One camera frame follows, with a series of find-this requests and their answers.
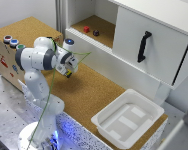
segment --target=cork surface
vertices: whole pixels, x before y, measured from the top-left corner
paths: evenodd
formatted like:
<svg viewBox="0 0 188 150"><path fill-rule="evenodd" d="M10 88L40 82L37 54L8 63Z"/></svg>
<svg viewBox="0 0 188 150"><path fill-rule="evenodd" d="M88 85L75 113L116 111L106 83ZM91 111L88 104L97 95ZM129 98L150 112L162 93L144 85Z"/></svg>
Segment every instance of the cork surface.
<svg viewBox="0 0 188 150"><path fill-rule="evenodd" d="M85 33L84 26L88 26L90 28L90 32ZM72 25L72 28L86 34L87 36L101 42L110 48L113 47L115 25L106 20L103 20L97 16L91 16L77 24ZM100 35L94 36L94 30L98 30Z"/></svg>
<svg viewBox="0 0 188 150"><path fill-rule="evenodd" d="M33 47L36 38L40 36L58 37L61 33L36 18L29 17L0 28L1 42L3 42L3 38L6 35L11 35L13 39L18 39L20 44L24 44L26 47Z"/></svg>
<svg viewBox="0 0 188 150"><path fill-rule="evenodd" d="M42 73L50 86L53 71L43 71ZM114 150L117 148L99 134L96 126L91 122L91 118L123 92L125 89L82 63L79 65L77 73L69 79L56 72L52 89L52 94L64 100L66 113ZM162 115L130 150L139 150L166 119L167 115Z"/></svg>

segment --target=cardboard box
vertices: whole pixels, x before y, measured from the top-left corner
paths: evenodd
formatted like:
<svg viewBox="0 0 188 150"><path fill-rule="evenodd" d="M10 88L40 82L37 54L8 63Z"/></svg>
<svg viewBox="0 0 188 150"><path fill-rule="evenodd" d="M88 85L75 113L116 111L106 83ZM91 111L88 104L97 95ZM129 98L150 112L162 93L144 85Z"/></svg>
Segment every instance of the cardboard box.
<svg viewBox="0 0 188 150"><path fill-rule="evenodd" d="M22 90L18 79L24 82L24 71L15 62L16 50L3 43L3 38L11 35L26 47L33 47L38 37L52 37L62 45L63 35L34 17L29 17L6 27L0 28L0 74L18 89Z"/></svg>

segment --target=white cabinet door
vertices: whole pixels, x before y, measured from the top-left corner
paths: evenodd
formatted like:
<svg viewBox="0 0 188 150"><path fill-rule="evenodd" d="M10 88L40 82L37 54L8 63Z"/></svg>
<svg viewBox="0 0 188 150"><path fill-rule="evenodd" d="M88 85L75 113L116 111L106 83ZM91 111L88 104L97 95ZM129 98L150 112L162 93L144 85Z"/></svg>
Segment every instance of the white cabinet door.
<svg viewBox="0 0 188 150"><path fill-rule="evenodd" d="M145 59L138 63L146 31L152 36L146 39ZM125 61L172 85L187 46L187 35L119 7L113 53Z"/></svg>

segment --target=white plastic bin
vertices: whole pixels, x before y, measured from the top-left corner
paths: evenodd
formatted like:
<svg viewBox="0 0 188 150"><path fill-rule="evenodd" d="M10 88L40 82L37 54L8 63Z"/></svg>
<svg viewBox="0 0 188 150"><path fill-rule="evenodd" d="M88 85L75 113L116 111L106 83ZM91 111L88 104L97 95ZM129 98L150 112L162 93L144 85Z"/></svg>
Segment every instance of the white plastic bin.
<svg viewBox="0 0 188 150"><path fill-rule="evenodd" d="M164 109L129 89L91 121L99 133L120 149L131 148L164 113Z"/></svg>

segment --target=drawer knob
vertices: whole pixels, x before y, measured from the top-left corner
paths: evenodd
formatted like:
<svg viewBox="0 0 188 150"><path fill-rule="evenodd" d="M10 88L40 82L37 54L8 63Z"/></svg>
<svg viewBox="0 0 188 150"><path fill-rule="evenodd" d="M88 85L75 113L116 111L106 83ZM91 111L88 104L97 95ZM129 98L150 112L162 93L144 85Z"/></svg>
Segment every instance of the drawer knob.
<svg viewBox="0 0 188 150"><path fill-rule="evenodd" d="M141 40L141 45L138 53L138 63L142 62L145 59L144 51L145 51L145 45L146 45L146 40L152 36L152 33L145 31L145 35L143 36Z"/></svg>

